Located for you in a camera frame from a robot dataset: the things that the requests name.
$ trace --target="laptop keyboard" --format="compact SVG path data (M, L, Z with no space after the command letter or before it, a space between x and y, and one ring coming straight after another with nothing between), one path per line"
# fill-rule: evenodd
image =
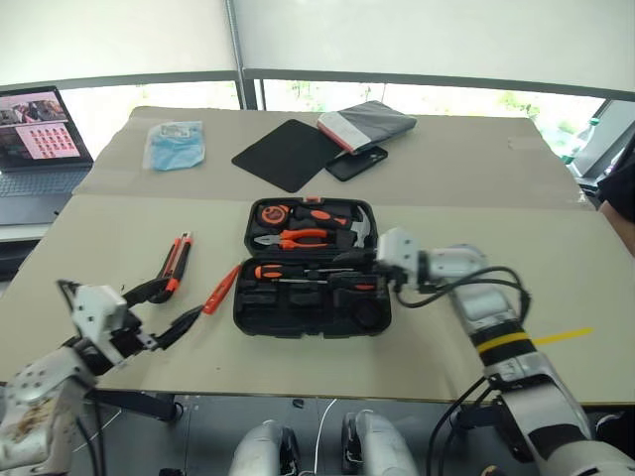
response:
M86 171L0 175L0 196L49 195L71 192Z

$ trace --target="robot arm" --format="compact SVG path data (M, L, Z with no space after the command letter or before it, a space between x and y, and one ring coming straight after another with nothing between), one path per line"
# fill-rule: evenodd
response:
M487 267L485 257L471 246L422 252L417 240L399 228L379 238L377 262L394 279L396 291L401 286L440 289ZM581 406L547 356L536 350L498 286L463 284L449 296L483 363L484 376L500 391L509 424L522 435L541 474L633 474L635 462L591 440Z
M27 365L8 383L0 423L3 476L66 474L75 419L97 377L143 350L168 348L202 308L184 313L164 334L148 335L129 307L164 289L166 280L145 283L124 297L107 286L66 284L79 336Z

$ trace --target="orange screwdriver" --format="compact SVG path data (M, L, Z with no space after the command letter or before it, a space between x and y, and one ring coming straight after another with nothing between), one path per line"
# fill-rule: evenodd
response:
M352 268L323 268L320 270L306 270L302 266L289 265L261 265L254 270L254 277L257 280L279 280L281 278L297 278L304 273L340 273L342 271L353 271Z
M223 280L218 284L211 296L205 302L205 305L202 308L203 313L213 314L216 311L216 308L220 306L220 303L227 295L227 292L231 288L231 285L236 279L236 276L238 276L238 272L240 272L240 265L236 266L229 272L227 276L223 278Z
M299 220L312 218L316 221L317 226L323 226L324 228L342 228L348 230L351 225L350 218L336 216L324 210L314 210L298 206L294 209L294 214Z

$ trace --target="white cable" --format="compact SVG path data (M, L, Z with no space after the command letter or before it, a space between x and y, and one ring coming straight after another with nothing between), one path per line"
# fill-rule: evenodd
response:
M337 399L333 399L330 404L328 404L328 407L326 407L326 410L324 410L324 414L321 416L321 421L319 422L319 429L317 430L317 439L316 439L316 464L314 464L314 474L318 474L318 450L319 450L319 438L321 437L321 428L324 425L324 419L326 418L326 414L328 414L328 411L330 410L330 408L333 406L333 404L337 402Z
M119 412L117 412L113 418L111 418L109 421L107 421L106 423L103 424L103 427L101 428L101 431L105 430L105 428L107 426L109 426L111 423L113 423L115 421L115 419L117 417L119 417L121 415L121 409L119 409ZM90 439L88 441L92 441L93 439L95 439L97 437L97 435L99 434L99 431L97 431L93 436L90 437ZM81 449L83 449L85 446L88 446L88 443L84 443L80 446L78 446L76 449L74 449L72 452L73 453L77 453L78 451L80 451Z

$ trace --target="floor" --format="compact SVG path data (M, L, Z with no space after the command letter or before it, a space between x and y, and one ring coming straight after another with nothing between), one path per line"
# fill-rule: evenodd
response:
M110 475L157 476L161 468L185 470L188 476L226 475L233 451L243 435L263 420L273 418L296 432L302 469L313 470L319 419L330 400L275 397L179 396L186 411L174 424L106 408L104 430ZM389 419L406 439L424 474L424 457L432 428L445 411L444 404L339 400L324 420L318 475L339 472L341 422L347 412L373 410ZM0 403L0 416L4 413ZM84 418L94 433L92 418ZM441 433L444 441L446 431ZM82 441L77 437L76 446ZM456 438L445 465L445 475L478 476L495 463L508 474L535 476L533 464L516 462L491 428L475 429ZM91 474L86 448L73 454L70 476Z

